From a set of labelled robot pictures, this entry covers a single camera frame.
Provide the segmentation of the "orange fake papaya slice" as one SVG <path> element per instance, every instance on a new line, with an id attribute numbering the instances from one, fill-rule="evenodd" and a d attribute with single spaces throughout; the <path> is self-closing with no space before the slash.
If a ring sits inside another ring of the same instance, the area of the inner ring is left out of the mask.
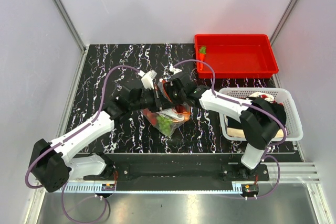
<path id="1" fill-rule="evenodd" d="M 165 87 L 164 87 L 165 83 L 166 83 L 166 81 L 164 79 L 160 78 L 159 79 L 159 88 L 160 88 L 161 93 L 164 95 L 164 97 L 171 102 L 171 99 L 169 98 L 169 96 L 168 96 L 168 94 L 165 90 Z M 187 111 L 186 108 L 183 107 L 182 105 L 174 106 L 173 108 L 170 108 L 169 111 L 175 113 L 176 116 L 178 116 L 178 117 L 183 117 L 184 121 L 188 121 L 190 119 L 190 111 Z"/>

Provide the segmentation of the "clear zip top bag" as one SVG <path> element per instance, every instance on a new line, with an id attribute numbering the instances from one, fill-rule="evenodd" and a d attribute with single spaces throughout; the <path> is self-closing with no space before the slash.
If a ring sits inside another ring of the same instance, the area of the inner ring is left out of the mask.
<path id="1" fill-rule="evenodd" d="M 151 89 L 159 94 L 161 106 L 159 110 L 154 112 L 150 109 L 141 110 L 142 114 L 147 118 L 153 127 L 158 129 L 166 137 L 171 137 L 175 129 L 183 125 L 190 119 L 191 108 L 187 103 L 178 105 L 170 105 L 173 103 L 173 98 L 168 94 L 168 82 L 163 79 L 159 80 L 158 85 L 154 85 L 153 80 L 149 77 L 141 78 L 142 84 L 146 89 Z"/>

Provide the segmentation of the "green fake lettuce leaf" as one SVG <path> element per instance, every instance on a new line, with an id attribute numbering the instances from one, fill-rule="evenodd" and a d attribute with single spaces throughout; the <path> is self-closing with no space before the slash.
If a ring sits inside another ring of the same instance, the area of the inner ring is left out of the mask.
<path id="1" fill-rule="evenodd" d="M 201 46 L 198 52 L 199 52 L 200 54 L 205 55 L 205 54 L 206 54 L 206 46 Z"/>

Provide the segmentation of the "red fake strawberries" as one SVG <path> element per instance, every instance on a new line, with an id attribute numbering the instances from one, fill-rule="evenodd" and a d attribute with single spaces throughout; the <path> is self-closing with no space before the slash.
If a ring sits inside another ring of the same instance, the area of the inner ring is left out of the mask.
<path id="1" fill-rule="evenodd" d="M 144 115 L 147 120 L 153 125 L 157 126 L 159 114 L 156 112 L 151 112 L 149 109 L 144 110 Z"/>

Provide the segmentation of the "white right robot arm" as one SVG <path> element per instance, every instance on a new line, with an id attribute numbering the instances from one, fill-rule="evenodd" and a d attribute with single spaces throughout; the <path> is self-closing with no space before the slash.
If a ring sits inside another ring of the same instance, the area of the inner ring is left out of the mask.
<path id="1" fill-rule="evenodd" d="M 238 167 L 239 176 L 250 180 L 257 174 L 257 166 L 265 159 L 265 152 L 279 130 L 287 137 L 286 113 L 282 106 L 256 97 L 239 99 L 221 94 L 213 87 L 198 85 L 184 72 L 176 72 L 169 79 L 159 81 L 162 93 L 173 104 L 187 103 L 191 107 L 217 112 L 240 123 L 247 146 Z"/>

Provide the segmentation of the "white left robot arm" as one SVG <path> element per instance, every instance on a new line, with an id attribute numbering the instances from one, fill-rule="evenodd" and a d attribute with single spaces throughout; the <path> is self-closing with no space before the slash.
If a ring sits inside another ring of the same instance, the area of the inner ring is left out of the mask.
<path id="1" fill-rule="evenodd" d="M 122 90 L 106 102 L 85 123 L 50 142 L 37 141 L 26 177 L 33 174 L 49 193 L 69 180 L 94 177 L 107 180 L 114 173 L 114 162 L 103 153 L 77 158 L 76 155 L 100 136 L 130 117 L 134 111 L 160 112 L 175 105 L 158 89 Z"/>

